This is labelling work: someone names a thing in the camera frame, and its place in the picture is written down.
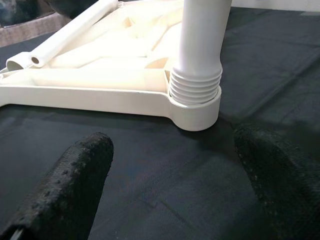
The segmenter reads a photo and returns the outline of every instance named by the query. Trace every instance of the black cloth surface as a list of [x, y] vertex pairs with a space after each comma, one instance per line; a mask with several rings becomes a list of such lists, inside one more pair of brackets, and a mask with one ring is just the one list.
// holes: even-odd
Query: black cloth surface
[[[232, 8], [220, 117], [201, 132], [161, 117], [2, 107], [0, 228], [69, 145], [99, 131], [111, 137], [114, 161], [90, 240], [276, 239], [235, 153], [231, 124], [271, 128], [319, 158], [319, 23], [301, 12]], [[0, 48], [0, 64], [39, 39]]]

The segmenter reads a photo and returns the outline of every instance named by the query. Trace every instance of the white plastic pole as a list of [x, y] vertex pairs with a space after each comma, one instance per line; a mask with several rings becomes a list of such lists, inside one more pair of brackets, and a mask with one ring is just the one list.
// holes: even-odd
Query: white plastic pole
[[221, 47], [232, 0], [185, 0], [178, 57], [170, 95], [183, 105], [215, 98], [222, 75]]
[[23, 69], [34, 65], [43, 67], [48, 61], [55, 57], [66, 45], [77, 36], [89, 29], [107, 13], [118, 7], [118, 0], [98, 0], [87, 10], [49, 37], [32, 52], [28, 54], [9, 58], [6, 66], [9, 71]]

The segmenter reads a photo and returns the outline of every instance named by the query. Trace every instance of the black foam grip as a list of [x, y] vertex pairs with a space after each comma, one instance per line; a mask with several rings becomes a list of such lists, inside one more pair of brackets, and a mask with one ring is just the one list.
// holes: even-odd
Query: black foam grip
[[320, 239], [320, 163], [254, 125], [238, 126], [234, 143], [279, 239]]
[[0, 239], [22, 227], [35, 240], [87, 240], [113, 160], [103, 133], [69, 147], [18, 208]]

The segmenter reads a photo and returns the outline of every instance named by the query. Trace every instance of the ribbed pipe joint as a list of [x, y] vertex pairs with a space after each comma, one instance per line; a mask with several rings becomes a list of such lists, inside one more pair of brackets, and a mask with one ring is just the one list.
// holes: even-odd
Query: ribbed pipe joint
[[216, 97], [221, 76], [222, 68], [210, 77], [189, 77], [173, 68], [169, 82], [170, 96], [184, 105], [205, 104]]

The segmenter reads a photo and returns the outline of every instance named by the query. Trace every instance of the tube opening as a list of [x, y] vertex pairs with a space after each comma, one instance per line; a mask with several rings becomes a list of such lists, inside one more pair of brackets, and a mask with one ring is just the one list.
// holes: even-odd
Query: tube opening
[[16, 71], [24, 69], [20, 64], [16, 63], [15, 61], [7, 61], [6, 67], [9, 71]]
[[39, 64], [39, 63], [40, 63], [39, 59], [36, 58], [35, 56], [33, 56], [33, 57], [31, 58], [31, 61], [32, 61], [34, 64]]

